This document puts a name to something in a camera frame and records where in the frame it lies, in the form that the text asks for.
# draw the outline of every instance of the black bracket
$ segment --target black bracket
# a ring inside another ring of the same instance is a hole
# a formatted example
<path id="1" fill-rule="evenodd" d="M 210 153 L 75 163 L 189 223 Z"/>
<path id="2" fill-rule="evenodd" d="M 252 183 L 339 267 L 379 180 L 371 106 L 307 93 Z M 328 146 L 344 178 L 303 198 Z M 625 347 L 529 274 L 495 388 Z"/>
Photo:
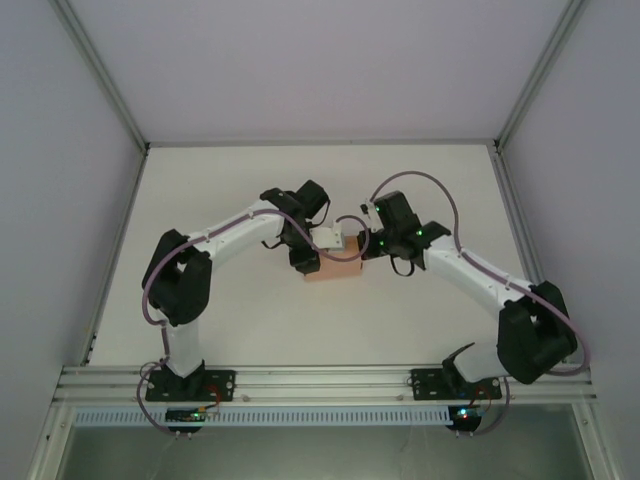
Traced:
<path id="1" fill-rule="evenodd" d="M 416 368 L 411 370 L 411 388 L 414 400 L 499 400 L 502 398 L 500 381 L 485 378 L 476 383 L 465 383 L 452 388 L 442 368 Z"/>
<path id="2" fill-rule="evenodd" d="M 191 375 L 182 378 L 166 365 L 149 377 L 147 402 L 231 402 L 236 388 L 235 370 L 207 370 L 204 362 Z"/>

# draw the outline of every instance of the white platform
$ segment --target white platform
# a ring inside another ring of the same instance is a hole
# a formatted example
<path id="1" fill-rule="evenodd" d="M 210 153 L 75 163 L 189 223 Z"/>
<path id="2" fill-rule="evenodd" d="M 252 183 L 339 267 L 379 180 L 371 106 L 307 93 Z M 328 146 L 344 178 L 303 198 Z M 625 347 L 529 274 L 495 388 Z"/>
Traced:
<path id="1" fill-rule="evenodd" d="M 463 244 L 522 275 L 485 146 L 323 146 L 152 149 L 119 257 L 91 365 L 138 365 L 162 355 L 159 331 L 141 314 L 142 276 L 159 237 L 225 220 L 272 187 L 311 178 L 331 200 L 329 217 L 359 205 L 389 175 L 423 170 L 451 190 Z M 450 207 L 429 181 L 397 180 L 423 223 L 451 226 Z M 345 225 L 355 233 L 356 225 Z M 388 259 L 363 276 L 305 283 L 287 250 L 257 245 L 212 281 L 201 322 L 208 364 L 344 365 L 437 363 L 471 341 L 496 338 L 497 323 L 445 281 L 421 271 L 394 275 Z"/>

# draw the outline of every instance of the robotic arm link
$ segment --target robotic arm link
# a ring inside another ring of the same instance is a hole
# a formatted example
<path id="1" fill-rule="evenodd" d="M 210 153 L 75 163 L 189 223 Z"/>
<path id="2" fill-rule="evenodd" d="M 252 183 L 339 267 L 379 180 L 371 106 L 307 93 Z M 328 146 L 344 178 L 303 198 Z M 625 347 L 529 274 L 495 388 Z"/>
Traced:
<path id="1" fill-rule="evenodd" d="M 401 192 L 376 198 L 390 180 L 410 173 L 432 179 L 445 192 L 454 209 L 453 234 L 437 222 L 422 224 Z M 428 270 L 475 299 L 498 321 L 498 339 L 465 345 L 444 359 L 442 374 L 453 391 L 468 391 L 470 384 L 507 375 L 530 384 L 553 373 L 555 365 L 575 352 L 576 334 L 584 344 L 556 286 L 512 277 L 462 248 L 453 198 L 430 175 L 403 172 L 384 182 L 361 206 L 370 226 L 354 216 L 337 219 L 333 227 L 314 226 L 311 219 L 328 204 L 324 189 L 309 180 L 296 192 L 268 190 L 249 208 L 213 227 L 186 236 L 170 230 L 161 237 L 142 281 L 142 307 L 145 319 L 162 327 L 166 358 L 161 366 L 176 377 L 178 388 L 201 383 L 204 361 L 197 348 L 198 319 L 209 301 L 211 275 L 246 248 L 274 239 L 289 248 L 290 265 L 303 275 L 320 268 L 320 256 L 341 262 L 388 256 L 396 273 L 394 261 L 400 258 L 411 264 L 407 276 L 416 268 Z M 350 258 L 328 253 L 344 245 L 338 223 L 344 218 L 363 227 L 358 234 L 360 251 Z M 148 305 L 164 318 L 153 319 Z M 578 371 L 588 367 L 588 348 L 584 350 Z"/>

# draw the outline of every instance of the white table surface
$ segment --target white table surface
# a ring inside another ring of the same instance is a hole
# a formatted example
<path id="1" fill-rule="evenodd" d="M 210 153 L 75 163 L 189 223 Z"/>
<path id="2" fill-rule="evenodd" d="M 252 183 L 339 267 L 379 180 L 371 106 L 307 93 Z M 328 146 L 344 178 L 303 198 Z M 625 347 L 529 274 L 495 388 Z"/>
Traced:
<path id="1" fill-rule="evenodd" d="M 437 176 L 461 215 L 465 247 L 515 275 L 522 268 L 485 146 L 321 146 L 155 148 L 149 155 L 91 365 L 140 365 L 160 358 L 160 332 L 142 318 L 141 280 L 160 236 L 227 219 L 272 187 L 313 179 L 328 192 L 329 218 L 359 205 L 402 170 Z M 426 179 L 402 190 L 423 223 L 451 228 L 452 213 Z M 345 224 L 354 233 L 355 224 Z M 495 339 L 497 322 L 472 299 L 429 273 L 396 276 L 388 259 L 359 278 L 306 283 L 287 249 L 250 248 L 218 270 L 203 313 L 200 344 L 216 365 L 379 365 L 437 363 L 472 341 Z"/>

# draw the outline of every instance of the glass panel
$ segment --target glass panel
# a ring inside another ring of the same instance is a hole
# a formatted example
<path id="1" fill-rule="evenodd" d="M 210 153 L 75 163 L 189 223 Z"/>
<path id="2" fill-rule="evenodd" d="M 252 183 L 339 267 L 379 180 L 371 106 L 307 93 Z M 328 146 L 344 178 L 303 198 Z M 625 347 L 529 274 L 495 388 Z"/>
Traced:
<path id="1" fill-rule="evenodd" d="M 513 408 L 472 439 L 444 427 L 209 428 L 191 441 L 152 428 L 76 428 L 58 479 L 585 480 L 576 432 L 565 407 Z"/>

